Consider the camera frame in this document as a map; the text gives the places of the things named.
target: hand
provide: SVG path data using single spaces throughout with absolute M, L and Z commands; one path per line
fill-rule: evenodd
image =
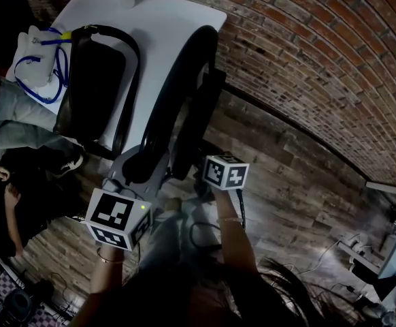
M 20 201 L 20 199 L 21 199 L 21 194 L 18 192 L 18 190 L 12 184 L 6 185 L 5 208 L 14 209 L 17 203 Z
M 10 177 L 10 172 L 6 170 L 4 167 L 0 166 L 0 179 L 3 182 L 6 182 Z

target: black bag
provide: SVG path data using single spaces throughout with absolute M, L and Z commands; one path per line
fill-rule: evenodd
M 92 34 L 115 37 L 128 44 L 137 56 L 137 68 L 120 116 L 112 151 L 96 141 L 104 132 L 124 74 L 124 55 L 93 41 Z M 140 53 L 136 41 L 124 31 L 105 25 L 88 25 L 71 34 L 69 86 L 57 114 L 54 131 L 75 138 L 86 150 L 114 159 L 122 153 L 133 114 L 139 84 Z

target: checkered cloth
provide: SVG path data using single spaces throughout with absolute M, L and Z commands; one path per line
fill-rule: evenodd
M 3 272 L 0 275 L 0 296 L 4 299 L 10 292 L 18 288 L 11 277 Z M 29 327 L 62 327 L 62 323 L 56 321 L 49 313 L 44 311 L 43 307 L 39 307 L 35 315 L 30 320 Z

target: bracelet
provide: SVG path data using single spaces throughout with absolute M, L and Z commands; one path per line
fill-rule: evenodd
M 123 259 L 123 260 L 108 260 L 108 259 L 105 259 L 105 258 L 101 257 L 100 249 L 101 249 L 101 247 L 98 247 L 97 255 L 98 255 L 98 258 L 101 259 L 101 261 L 103 263 L 122 264 L 125 261 L 125 259 Z
M 243 221 L 242 221 L 242 218 L 235 218 L 235 217 L 233 217 L 233 218 L 219 218 L 216 222 L 217 222 L 218 224 L 221 224 L 221 223 L 224 222 L 224 221 L 236 221 L 236 222 L 238 222 L 238 223 L 243 222 Z

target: brick wall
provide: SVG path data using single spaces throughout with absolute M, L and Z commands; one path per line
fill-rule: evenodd
M 396 184 L 396 0 L 193 0 L 228 13 L 218 67 Z

